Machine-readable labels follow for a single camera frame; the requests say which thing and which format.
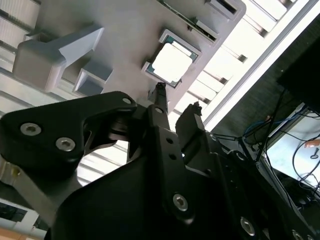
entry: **robotic arm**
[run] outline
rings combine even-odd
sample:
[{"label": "robotic arm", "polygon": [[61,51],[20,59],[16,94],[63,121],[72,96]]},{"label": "robotic arm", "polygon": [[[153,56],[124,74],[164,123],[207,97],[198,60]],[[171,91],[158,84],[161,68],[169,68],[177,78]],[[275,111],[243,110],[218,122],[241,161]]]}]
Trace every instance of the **robotic arm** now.
[{"label": "robotic arm", "polygon": [[[225,152],[197,103],[171,132],[165,85],[153,94],[147,108],[110,92],[0,119],[0,180],[48,223],[46,240],[316,239],[264,161]],[[127,164],[81,187],[82,157],[117,140]]]}]

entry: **silver screw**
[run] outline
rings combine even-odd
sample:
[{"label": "silver screw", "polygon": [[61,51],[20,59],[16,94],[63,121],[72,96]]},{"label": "silver screw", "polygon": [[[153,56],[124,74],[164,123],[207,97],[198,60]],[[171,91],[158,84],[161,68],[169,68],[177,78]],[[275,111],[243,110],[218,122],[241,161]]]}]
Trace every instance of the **silver screw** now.
[{"label": "silver screw", "polygon": [[296,230],[292,230],[292,235],[296,240],[304,240],[303,237],[299,233],[296,232]]},{"label": "silver screw", "polygon": [[185,212],[188,210],[188,202],[185,199],[185,197],[182,196],[181,194],[177,193],[173,196],[173,203],[177,207],[177,209],[179,209],[182,212]]},{"label": "silver screw", "polygon": [[60,137],[56,142],[55,145],[58,149],[70,152],[76,147],[76,143],[68,137]]},{"label": "silver screw", "polygon": [[241,227],[243,228],[243,230],[249,236],[253,237],[254,235],[256,235],[254,226],[252,226],[251,222],[249,222],[247,219],[245,219],[244,217],[241,217],[240,224],[241,224]]},{"label": "silver screw", "polygon": [[126,104],[131,104],[131,100],[129,98],[122,98],[122,101],[124,101]]},{"label": "silver screw", "polygon": [[35,135],[38,135],[39,133],[41,133],[41,127],[39,127],[35,123],[27,122],[27,123],[24,123],[21,125],[20,131],[24,135],[35,136]]},{"label": "silver screw", "polygon": [[236,155],[239,159],[241,159],[242,161],[245,160],[239,152],[236,152],[235,155]]},{"label": "silver screw", "polygon": [[156,110],[158,113],[160,113],[160,114],[163,114],[163,113],[164,113],[164,111],[162,111],[162,109],[160,109],[160,108],[158,108],[158,107],[156,107],[155,110]]}]

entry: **gray bracket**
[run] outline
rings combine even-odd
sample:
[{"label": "gray bracket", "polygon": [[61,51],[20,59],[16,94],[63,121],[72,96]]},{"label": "gray bracket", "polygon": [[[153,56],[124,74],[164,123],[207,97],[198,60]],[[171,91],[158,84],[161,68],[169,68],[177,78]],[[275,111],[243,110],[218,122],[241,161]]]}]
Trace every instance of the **gray bracket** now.
[{"label": "gray bracket", "polygon": [[103,31],[103,27],[94,24],[49,42],[32,39],[36,35],[26,36],[30,40],[18,45],[13,74],[21,81],[51,92],[66,67],[96,48]]}]

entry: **black metal bracket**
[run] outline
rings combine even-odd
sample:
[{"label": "black metal bracket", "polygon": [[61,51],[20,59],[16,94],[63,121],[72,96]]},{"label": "black metal bracket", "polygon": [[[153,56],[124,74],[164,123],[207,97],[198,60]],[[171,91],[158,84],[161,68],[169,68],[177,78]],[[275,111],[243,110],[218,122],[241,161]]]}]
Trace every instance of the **black metal bracket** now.
[{"label": "black metal bracket", "polygon": [[[108,136],[112,124],[136,108],[127,94],[110,92],[10,112],[0,119],[1,155],[46,178],[71,176],[84,155],[116,142]],[[61,138],[71,139],[74,149],[58,149]]]}]

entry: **blue cable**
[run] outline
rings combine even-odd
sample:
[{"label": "blue cable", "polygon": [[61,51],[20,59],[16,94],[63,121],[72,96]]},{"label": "blue cable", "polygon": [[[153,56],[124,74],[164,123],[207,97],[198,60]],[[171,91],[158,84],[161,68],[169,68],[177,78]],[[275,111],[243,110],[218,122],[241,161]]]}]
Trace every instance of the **blue cable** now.
[{"label": "blue cable", "polygon": [[[299,113],[295,114],[294,116],[290,117],[290,118],[286,118],[284,120],[280,120],[280,121],[275,121],[273,124],[280,124],[280,123],[283,123],[283,122],[286,122],[286,121],[290,121],[292,119],[295,119],[297,116],[299,116]],[[243,136],[245,136],[253,127],[257,126],[257,125],[260,125],[260,124],[264,124],[266,123],[266,121],[257,121],[253,124],[251,124],[245,131],[244,131],[244,134]]]}]

